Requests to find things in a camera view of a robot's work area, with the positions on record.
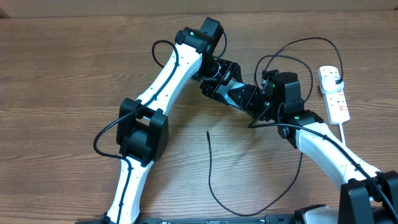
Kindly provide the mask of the Samsung Galaxy smartphone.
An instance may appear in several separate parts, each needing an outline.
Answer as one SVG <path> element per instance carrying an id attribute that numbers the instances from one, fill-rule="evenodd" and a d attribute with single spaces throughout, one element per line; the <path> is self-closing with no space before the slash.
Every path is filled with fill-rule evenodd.
<path id="1" fill-rule="evenodd" d="M 220 85 L 216 93 L 221 95 L 227 105 L 243 110 L 256 88 L 254 85 L 230 80 L 226 86 Z"/>

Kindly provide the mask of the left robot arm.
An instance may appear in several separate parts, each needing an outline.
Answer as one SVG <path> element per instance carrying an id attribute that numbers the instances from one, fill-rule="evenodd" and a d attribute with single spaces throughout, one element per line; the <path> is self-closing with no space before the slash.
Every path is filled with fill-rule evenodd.
<path id="1" fill-rule="evenodd" d="M 205 94 L 230 104 L 228 91 L 241 87 L 236 63 L 213 56 L 225 35 L 220 22 L 207 17 L 199 29 L 177 32 L 173 52 L 155 81 L 136 100 L 126 98 L 119 117 L 107 126 L 117 126 L 116 142 L 121 161 L 119 182 L 110 209 L 100 223 L 135 223 L 150 168 L 162 156 L 169 141 L 169 113 L 178 95 L 192 79 L 201 82 Z"/>

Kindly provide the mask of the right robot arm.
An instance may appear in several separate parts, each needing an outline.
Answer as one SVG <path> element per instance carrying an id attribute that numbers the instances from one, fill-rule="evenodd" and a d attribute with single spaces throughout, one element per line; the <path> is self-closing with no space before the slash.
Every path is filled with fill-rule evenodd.
<path id="1" fill-rule="evenodd" d="M 337 209 L 312 205 L 295 211 L 296 223 L 397 223 L 397 172 L 381 172 L 349 150 L 315 112 L 305 110 L 296 73 L 263 71 L 271 101 L 260 119 L 306 154 L 340 192 Z"/>

